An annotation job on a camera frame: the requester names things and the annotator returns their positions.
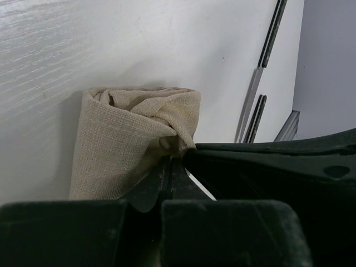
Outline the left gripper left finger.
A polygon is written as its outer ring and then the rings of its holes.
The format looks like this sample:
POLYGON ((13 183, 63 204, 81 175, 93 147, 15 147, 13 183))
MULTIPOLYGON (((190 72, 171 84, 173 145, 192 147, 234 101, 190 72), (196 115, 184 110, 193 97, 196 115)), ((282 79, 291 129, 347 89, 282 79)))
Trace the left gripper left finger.
POLYGON ((170 156, 164 156, 150 172, 127 193, 120 197, 126 200, 138 212, 151 211, 160 202, 170 173, 170 156))

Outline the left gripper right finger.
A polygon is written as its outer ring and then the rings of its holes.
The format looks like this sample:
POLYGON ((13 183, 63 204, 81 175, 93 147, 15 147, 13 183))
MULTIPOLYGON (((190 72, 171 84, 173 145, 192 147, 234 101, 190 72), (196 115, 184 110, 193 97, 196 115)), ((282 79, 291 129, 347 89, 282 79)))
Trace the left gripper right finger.
POLYGON ((171 159, 166 184, 167 200, 214 200, 214 197, 203 189, 203 186, 191 179, 180 158, 171 159))

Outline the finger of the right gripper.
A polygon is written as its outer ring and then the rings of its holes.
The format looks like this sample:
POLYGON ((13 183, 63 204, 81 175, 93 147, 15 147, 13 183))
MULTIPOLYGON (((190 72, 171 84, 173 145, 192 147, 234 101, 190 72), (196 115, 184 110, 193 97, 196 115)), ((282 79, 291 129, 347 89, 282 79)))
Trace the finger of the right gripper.
POLYGON ((183 164, 218 200, 288 204, 315 266, 355 265, 355 130, 298 141, 198 144, 183 164))

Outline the beige cloth napkin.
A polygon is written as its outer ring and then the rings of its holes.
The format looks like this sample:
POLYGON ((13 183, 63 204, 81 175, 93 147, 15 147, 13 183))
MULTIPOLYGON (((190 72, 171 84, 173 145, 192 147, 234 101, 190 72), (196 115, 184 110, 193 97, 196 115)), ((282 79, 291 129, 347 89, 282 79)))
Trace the beige cloth napkin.
POLYGON ((118 199, 162 157, 193 149, 200 101, 198 91, 177 87, 84 91, 70 200, 118 199))

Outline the steel fork black handle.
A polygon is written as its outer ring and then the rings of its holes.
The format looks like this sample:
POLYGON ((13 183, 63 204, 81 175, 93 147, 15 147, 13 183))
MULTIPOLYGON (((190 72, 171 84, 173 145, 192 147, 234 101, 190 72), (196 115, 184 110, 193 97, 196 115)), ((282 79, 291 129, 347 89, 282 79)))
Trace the steel fork black handle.
POLYGON ((250 120, 250 124, 245 135, 244 143, 250 144, 255 140, 255 136, 259 127, 259 123, 264 111, 264 107, 267 101, 267 95, 260 95, 255 106, 252 118, 250 120))

